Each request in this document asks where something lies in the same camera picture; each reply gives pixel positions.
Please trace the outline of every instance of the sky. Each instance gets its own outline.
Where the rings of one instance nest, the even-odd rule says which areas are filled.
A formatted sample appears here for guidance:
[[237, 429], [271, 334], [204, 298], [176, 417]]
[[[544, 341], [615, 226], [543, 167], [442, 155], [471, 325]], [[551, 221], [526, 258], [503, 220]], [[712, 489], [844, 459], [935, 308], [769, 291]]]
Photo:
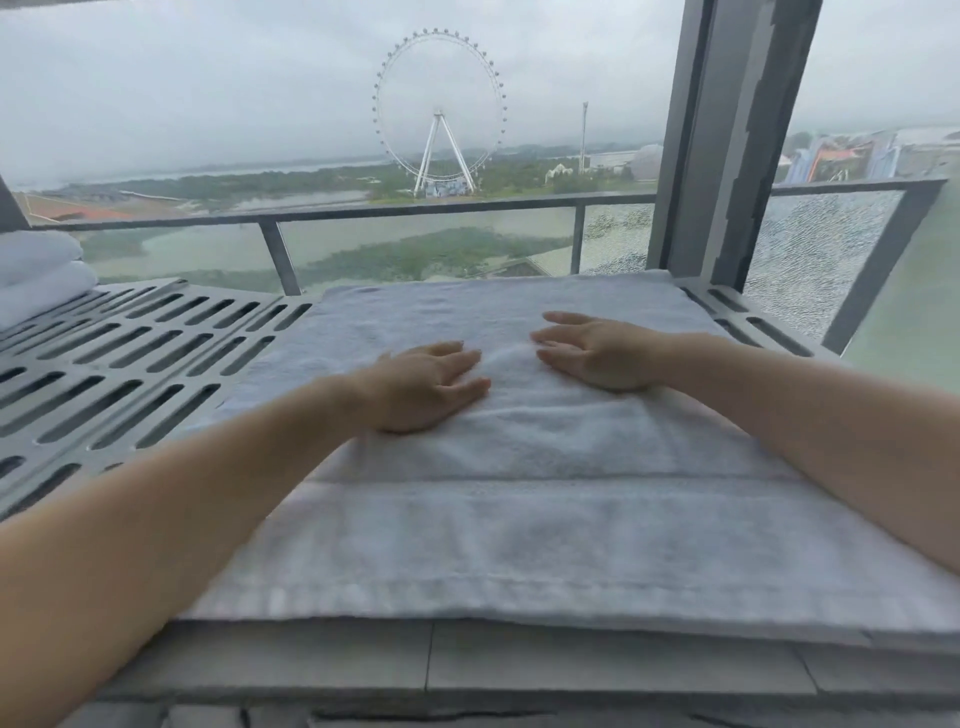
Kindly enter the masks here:
[[[411, 158], [437, 109], [461, 147], [576, 143], [584, 101], [588, 141], [658, 141], [682, 11], [682, 0], [103, 0], [0, 11], [0, 174], [29, 187], [375, 156], [384, 137]], [[381, 86], [377, 135], [381, 63], [434, 27], [478, 43], [506, 98], [465, 48], [419, 43]], [[793, 130], [960, 123], [958, 27], [956, 0], [825, 0]]]

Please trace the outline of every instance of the stack of folded towels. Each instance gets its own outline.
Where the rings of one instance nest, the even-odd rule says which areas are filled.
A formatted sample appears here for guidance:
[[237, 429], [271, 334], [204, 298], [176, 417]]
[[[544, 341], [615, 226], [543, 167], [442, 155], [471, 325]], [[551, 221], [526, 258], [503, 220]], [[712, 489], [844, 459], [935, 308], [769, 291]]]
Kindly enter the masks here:
[[80, 244], [61, 231], [0, 234], [0, 331], [81, 296], [97, 274]]

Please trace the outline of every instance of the window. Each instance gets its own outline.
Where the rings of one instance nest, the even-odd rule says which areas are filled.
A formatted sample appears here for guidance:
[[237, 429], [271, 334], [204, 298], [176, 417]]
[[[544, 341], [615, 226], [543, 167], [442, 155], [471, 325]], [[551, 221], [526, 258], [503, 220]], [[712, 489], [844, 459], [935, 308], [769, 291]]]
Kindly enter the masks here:
[[[653, 193], [683, 6], [161, 0], [3, 12], [0, 65], [16, 71], [0, 74], [0, 94], [18, 103], [0, 108], [0, 173], [35, 226]], [[650, 210], [628, 221], [636, 241], [617, 244], [600, 230], [609, 210], [588, 209], [585, 269], [645, 255]], [[282, 229], [308, 291], [559, 275], [573, 209]], [[250, 250], [253, 226], [78, 235], [106, 280], [276, 287], [266, 253]], [[399, 273], [393, 258], [412, 246], [436, 250]]]
[[[951, 323], [960, 255], [946, 234], [960, 228], [960, 80], [946, 72], [960, 61], [958, 23], [960, 6], [940, 0], [825, 0], [777, 184], [864, 182], [868, 191], [771, 198], [745, 293], [822, 338], [910, 183], [949, 177], [907, 231], [909, 244], [844, 355], [960, 390], [960, 374], [945, 363], [960, 356]], [[906, 182], [899, 192], [869, 191], [896, 179]]]

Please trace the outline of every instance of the tall tower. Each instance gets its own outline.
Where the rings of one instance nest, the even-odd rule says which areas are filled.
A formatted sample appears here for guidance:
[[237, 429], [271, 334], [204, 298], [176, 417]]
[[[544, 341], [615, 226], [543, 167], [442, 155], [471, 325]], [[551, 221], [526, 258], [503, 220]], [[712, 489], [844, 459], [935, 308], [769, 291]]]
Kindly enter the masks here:
[[584, 173], [587, 162], [587, 102], [584, 102], [584, 128], [580, 134], [580, 174]]

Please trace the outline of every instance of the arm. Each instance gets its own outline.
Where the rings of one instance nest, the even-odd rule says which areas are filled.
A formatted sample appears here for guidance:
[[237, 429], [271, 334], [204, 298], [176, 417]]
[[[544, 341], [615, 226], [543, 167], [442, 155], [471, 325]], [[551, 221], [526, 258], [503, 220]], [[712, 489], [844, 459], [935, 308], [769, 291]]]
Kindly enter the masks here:
[[664, 385], [755, 436], [960, 573], [960, 399], [709, 334], [548, 313], [540, 359], [613, 390]]
[[55, 724], [207, 583], [324, 458], [483, 396], [438, 344], [317, 379], [0, 524], [0, 725]]

